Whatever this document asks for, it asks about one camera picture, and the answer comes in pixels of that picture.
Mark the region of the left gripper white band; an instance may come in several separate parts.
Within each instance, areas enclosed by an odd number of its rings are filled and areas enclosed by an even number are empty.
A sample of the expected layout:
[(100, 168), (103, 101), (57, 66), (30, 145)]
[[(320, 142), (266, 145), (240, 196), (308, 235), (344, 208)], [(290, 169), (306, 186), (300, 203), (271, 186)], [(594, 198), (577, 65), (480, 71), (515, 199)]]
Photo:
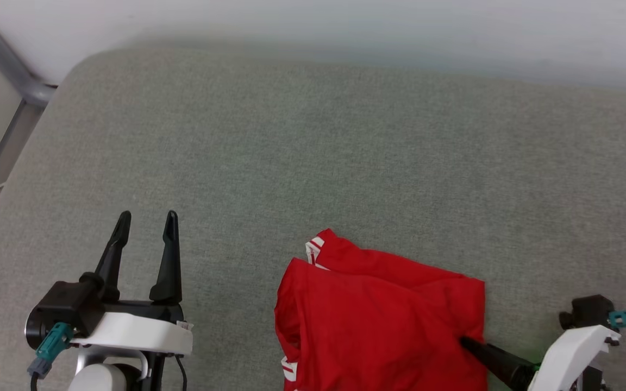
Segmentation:
[(128, 242), (131, 219), (130, 211), (120, 213), (95, 269), (104, 282), (101, 300), (114, 303), (104, 305), (106, 312), (88, 337), (77, 336), (71, 342), (82, 346), (189, 356), (193, 352), (193, 325), (185, 321), (179, 305), (183, 290), (177, 213), (173, 210), (167, 213), (159, 274), (149, 294), (152, 302), (119, 300), (120, 262)]

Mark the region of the red and white shirt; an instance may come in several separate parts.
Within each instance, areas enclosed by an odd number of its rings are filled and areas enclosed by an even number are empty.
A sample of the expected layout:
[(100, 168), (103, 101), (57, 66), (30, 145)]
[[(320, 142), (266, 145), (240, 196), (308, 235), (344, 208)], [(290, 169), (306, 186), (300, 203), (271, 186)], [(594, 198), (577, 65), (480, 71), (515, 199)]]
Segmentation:
[(487, 391), (460, 345), (484, 341), (485, 283), (331, 229), (281, 279), (274, 310), (284, 391)]

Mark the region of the grey fabric sofa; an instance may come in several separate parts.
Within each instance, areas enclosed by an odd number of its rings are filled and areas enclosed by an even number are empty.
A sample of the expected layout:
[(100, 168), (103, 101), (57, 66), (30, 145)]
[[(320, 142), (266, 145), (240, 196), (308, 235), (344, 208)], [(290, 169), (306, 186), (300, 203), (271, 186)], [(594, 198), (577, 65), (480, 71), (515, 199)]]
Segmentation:
[(626, 309), (626, 94), (187, 49), (94, 55), (0, 194), (0, 391), (28, 391), (30, 310), (94, 270), (125, 210), (125, 299), (147, 299), (179, 216), (190, 390), (281, 389), (277, 287), (325, 228), (482, 279), (485, 337), (534, 359), (572, 299)]

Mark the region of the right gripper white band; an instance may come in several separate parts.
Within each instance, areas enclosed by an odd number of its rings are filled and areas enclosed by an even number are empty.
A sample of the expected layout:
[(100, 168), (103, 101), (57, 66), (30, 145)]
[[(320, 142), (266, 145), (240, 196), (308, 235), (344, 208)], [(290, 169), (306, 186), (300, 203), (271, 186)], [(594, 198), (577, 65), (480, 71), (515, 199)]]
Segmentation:
[(609, 391), (596, 358), (620, 338), (605, 326), (568, 330), (547, 349), (538, 371), (535, 363), (495, 345), (469, 337), (460, 337), (460, 345), (511, 390)]

